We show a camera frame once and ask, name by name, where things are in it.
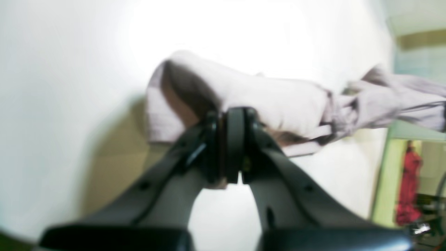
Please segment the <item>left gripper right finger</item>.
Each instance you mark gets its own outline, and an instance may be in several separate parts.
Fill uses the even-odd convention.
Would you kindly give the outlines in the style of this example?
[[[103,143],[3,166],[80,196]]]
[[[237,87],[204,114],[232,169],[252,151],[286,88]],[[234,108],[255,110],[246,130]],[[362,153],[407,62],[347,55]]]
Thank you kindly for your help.
[[[403,231],[379,227],[337,202],[283,153],[253,108],[225,114],[225,176],[250,186],[258,251],[412,251]]]

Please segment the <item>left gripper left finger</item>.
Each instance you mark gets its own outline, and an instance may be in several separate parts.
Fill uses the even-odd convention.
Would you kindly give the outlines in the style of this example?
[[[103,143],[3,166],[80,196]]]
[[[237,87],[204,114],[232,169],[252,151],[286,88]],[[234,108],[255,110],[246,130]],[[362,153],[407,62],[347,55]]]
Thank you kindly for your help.
[[[38,249],[196,250],[188,223],[196,197],[221,178],[218,122],[218,113],[208,112],[116,200],[81,220],[49,228]]]

